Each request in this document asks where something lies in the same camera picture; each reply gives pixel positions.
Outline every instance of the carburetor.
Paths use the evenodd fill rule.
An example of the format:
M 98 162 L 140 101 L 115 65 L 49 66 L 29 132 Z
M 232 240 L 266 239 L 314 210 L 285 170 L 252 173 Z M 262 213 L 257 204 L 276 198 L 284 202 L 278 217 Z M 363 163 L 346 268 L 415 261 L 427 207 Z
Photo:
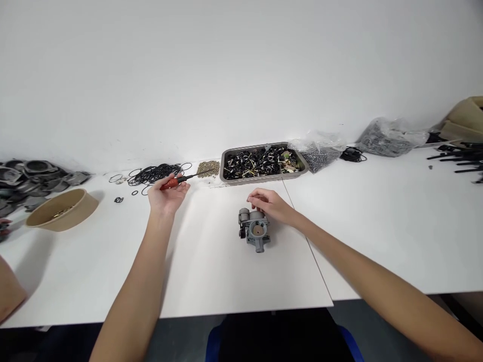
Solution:
M 267 235 L 270 223 L 265 214 L 261 211 L 250 212 L 247 208 L 243 208 L 238 213 L 238 223 L 240 238 L 246 238 L 247 244 L 254 245 L 257 253 L 264 252 L 263 245 L 270 242 L 270 236 Z

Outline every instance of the red screwdriver handle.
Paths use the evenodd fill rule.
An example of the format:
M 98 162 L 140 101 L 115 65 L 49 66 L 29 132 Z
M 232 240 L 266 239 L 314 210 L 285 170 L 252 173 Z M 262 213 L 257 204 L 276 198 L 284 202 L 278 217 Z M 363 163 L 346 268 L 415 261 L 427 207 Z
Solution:
M 172 187 L 176 187 L 178 186 L 180 183 L 179 183 L 179 180 L 177 178 L 172 178 L 171 180 L 169 180 L 167 183 L 165 183 L 163 186 L 161 186 L 160 190 L 167 190 L 167 189 L 170 189 Z

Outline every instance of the plastic bag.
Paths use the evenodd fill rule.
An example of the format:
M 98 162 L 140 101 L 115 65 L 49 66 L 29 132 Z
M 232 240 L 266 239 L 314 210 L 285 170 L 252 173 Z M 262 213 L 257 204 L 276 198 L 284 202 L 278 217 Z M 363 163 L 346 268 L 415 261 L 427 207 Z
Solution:
M 356 147 L 379 156 L 398 157 L 425 144 L 428 137 L 426 131 L 411 131 L 404 119 L 379 117 L 367 126 Z
M 288 148 L 300 152 L 310 172 L 316 173 L 338 159 L 347 142 L 338 133 L 310 131 L 306 138 L 288 141 Z

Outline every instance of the brown paper bowl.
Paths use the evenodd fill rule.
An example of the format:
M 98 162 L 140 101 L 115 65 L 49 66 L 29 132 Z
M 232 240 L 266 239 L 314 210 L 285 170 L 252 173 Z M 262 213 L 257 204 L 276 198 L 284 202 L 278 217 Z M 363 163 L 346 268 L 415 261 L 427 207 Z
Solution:
M 94 212 L 99 201 L 84 189 L 75 189 L 58 195 L 40 207 L 25 221 L 27 227 L 38 227 L 52 231 L 64 231 L 80 224 Z M 73 206 L 69 211 L 52 219 L 58 212 Z

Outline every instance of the metal tray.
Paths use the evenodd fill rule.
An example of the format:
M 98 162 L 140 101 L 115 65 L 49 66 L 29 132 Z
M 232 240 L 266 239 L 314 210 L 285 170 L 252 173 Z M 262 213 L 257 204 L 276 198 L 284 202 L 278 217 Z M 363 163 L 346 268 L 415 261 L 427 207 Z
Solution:
M 258 182 L 266 182 L 266 181 L 274 181 L 278 179 L 290 179 L 290 178 L 296 178 L 299 176 L 302 176 L 304 173 L 308 171 L 308 164 L 305 161 L 305 159 L 302 157 L 302 155 L 298 152 L 295 151 L 295 154 L 297 155 L 297 161 L 300 164 L 300 171 L 299 172 L 293 172 L 293 173 L 280 173 L 276 175 L 269 175 L 269 176 L 256 176 L 256 177 L 249 177 L 249 178 L 240 178 L 236 180 L 227 180 L 225 177 L 223 177 L 223 168 L 225 166 L 225 159 L 228 155 L 236 155 L 242 151 L 248 151 L 248 152 L 253 152 L 255 150 L 263 150 L 265 149 L 265 146 L 275 146 L 276 148 L 280 147 L 287 147 L 288 142 L 277 142 L 277 143 L 265 143 L 263 145 L 256 145 L 256 146 L 248 146 L 248 147 L 240 147 L 240 148 L 231 148 L 223 152 L 221 155 L 221 165 L 220 165 L 220 179 L 229 185 L 244 185 L 244 184 L 254 184 Z

